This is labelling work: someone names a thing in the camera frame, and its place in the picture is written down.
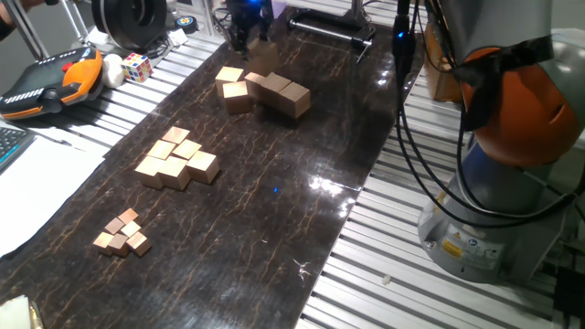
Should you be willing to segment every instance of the wooden block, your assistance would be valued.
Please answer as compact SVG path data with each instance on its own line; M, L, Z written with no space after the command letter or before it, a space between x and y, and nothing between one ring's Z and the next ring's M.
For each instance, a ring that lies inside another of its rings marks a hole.
M114 218L108 225L106 225L105 230L110 234L116 234L124 227L124 225L125 224L121 220Z
M188 135L189 130L187 129L171 127L171 129L166 132L165 136L163 136L163 141L179 145L186 139Z
M136 232L126 243L138 257L142 257L152 247L150 240L140 232Z
M261 83L264 80L264 77L260 74L256 74L254 72L248 73L246 78L246 88L248 89L248 94L252 97L252 99L257 100L258 95L261 92Z
M112 255L112 250L110 249L110 242L113 239L112 234L108 233L100 233L99 237L93 241L93 246L102 254L106 256Z
M113 236L112 240L108 244L108 248L112 251L112 253L116 256L126 257L128 256L128 245L126 241L128 237L124 236L123 234L116 234Z
M136 222L131 221L130 223L126 224L126 226L124 226L120 230L120 232L129 238L129 237L133 236L139 230L140 230L140 226L138 224L136 224Z
M175 149L174 143L169 143L165 141L156 141L153 148L150 149L148 152L148 156L152 156L158 159L166 160L166 158L173 152Z
M189 173L186 170L187 160L169 156L158 173L163 180L163 185L182 191L189 183Z
M138 180L144 186L148 186L155 189L163 188L163 181L158 174L160 169L165 164L165 160L158 159L152 156L146 156L144 160L134 169L134 172L138 176Z
M218 158L213 154L198 151L186 164L191 179L211 184L219 172Z
M271 73L261 82L261 90L258 100L274 109L280 106L281 90L291 84L291 81L279 75Z
M201 144L184 140L180 145L173 151L173 155L189 160L195 152L199 151Z
M230 82L238 82L244 78L244 70L230 67L223 67L216 76L216 87L218 95L223 97L223 85Z
M248 45L246 69L264 77L274 72L281 62L278 58L278 46L274 42L255 38Z
M298 83L292 82L280 92L281 104L279 110L292 116L294 119L311 108L311 92Z
M252 97L248 95L246 81L225 83L224 101L229 114L250 113L253 111Z
M138 225L143 224L143 219L140 216L138 216L138 214L136 214L136 212L132 208L129 208L128 210L124 211L123 214L118 216L118 219L121 220L124 223L124 225L128 225L131 222L136 222L136 224Z

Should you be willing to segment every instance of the cardboard box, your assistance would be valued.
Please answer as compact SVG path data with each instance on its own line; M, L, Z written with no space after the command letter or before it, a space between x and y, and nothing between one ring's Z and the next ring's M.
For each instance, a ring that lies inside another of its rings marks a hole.
M462 101L459 82L455 77L451 73L439 72L429 62L430 58L432 64L438 69L451 69L447 59L442 54L441 46L435 39L431 24L427 24L424 38L427 43L427 52L429 53L428 57L425 56L424 68L427 70L427 83L429 84L431 98L435 101Z

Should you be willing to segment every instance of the cable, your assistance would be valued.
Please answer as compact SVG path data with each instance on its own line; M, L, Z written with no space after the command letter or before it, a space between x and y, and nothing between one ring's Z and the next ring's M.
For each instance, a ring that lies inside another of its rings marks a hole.
M418 15L418 4L415 5L415 14L414 14L414 19L416 20ZM411 34L414 33L414 27L411 28L410 31ZM414 169L414 166L411 163L410 157L408 156L408 153L406 151L406 147L404 146L404 142L402 140L402 136L401 136L401 129L400 129L400 124L398 122L397 125L397 135L399 137L399 143L400 143L400 148L405 156L405 159L407 160L407 163L409 164L409 168L410 171L413 173L413 175L415 176L415 179L417 180L417 182L419 183L419 185L422 187L422 189L424 190L425 194L427 194L428 197L431 198L431 200L433 201L433 203L435 203L435 205L440 208L445 214L447 214L448 216L452 217L453 219L462 222L463 224L467 224L467 225L472 225L472 226L476 226L476 227L483 227L483 228L511 228L511 227L515 227L515 226L520 226L520 225L524 225L527 224L529 222L532 221L536 221L539 220L549 214L551 214L554 211L557 211L559 208L561 207L565 207L567 206L570 202L572 202L575 199L575 193L571 194L571 195L563 195L561 196L558 201L552 203L551 205L549 205L548 207L538 211L537 213L534 214L529 214L529 215L508 215L508 214L501 214L501 213L497 213L497 212L493 212L493 211L487 211L478 207L474 207L473 205L469 205L468 203L464 202L463 200L461 200L458 196L456 196L453 192L451 192L442 182L441 180L438 179L438 177L432 172L432 170L429 168L428 164L424 161L424 159L422 158L420 151L418 150L418 147L416 146L414 139L412 137L412 134L410 133L410 129L408 126L408 120L406 117L406 113L404 111L404 103L402 101L402 87L403 86L399 86L399 114L401 115L403 124L404 124L404 130L407 134L407 136L409 137L409 142L412 146L413 151L415 152L415 154L417 155L417 157L419 158L421 164L423 165L423 167L425 168L425 170L427 171L427 173L431 176L431 178L441 187L441 189L447 194L449 195L451 198L453 198L455 201L457 201L459 204L461 204L463 207L466 207L478 214L487 216L487 217L492 217L492 218L502 218L502 219L524 219L524 220L519 220L517 222L514 223L507 223L507 224L501 224L501 225L483 225L483 224L477 224L477 223L471 223L467 220L464 220L462 218L459 218L457 216L455 216L453 213L449 212L438 200L436 200L434 198L434 196L431 194L431 192L428 190L428 188L422 183L422 181L419 178L418 173L416 172L416 170ZM576 192L579 192L582 189L585 189L585 179L583 179L584 177L581 177L581 183L580 187L576 190Z

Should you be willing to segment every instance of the wooden block pile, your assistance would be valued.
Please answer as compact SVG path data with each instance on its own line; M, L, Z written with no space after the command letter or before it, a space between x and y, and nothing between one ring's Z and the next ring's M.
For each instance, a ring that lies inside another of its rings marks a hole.
M184 190L190 180L211 184L219 172L218 159L189 141L189 131L172 127L157 141L134 172L144 186Z
M124 211L114 218L104 228L93 246L106 256L116 255L126 258L130 250L138 257L142 257L152 245L143 232L141 232L142 219L133 209Z
M216 77L218 93L224 97L229 114L251 112L252 100L294 119L311 108L311 92L300 84L275 73L263 77L251 72L245 77L245 81L239 81L243 72L243 69L224 67Z

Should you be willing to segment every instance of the rubik's cube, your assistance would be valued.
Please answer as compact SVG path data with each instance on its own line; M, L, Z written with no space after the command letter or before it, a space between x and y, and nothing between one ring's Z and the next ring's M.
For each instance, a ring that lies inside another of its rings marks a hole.
M126 79L132 81L144 82L153 74L148 57L134 53L122 61L122 69Z

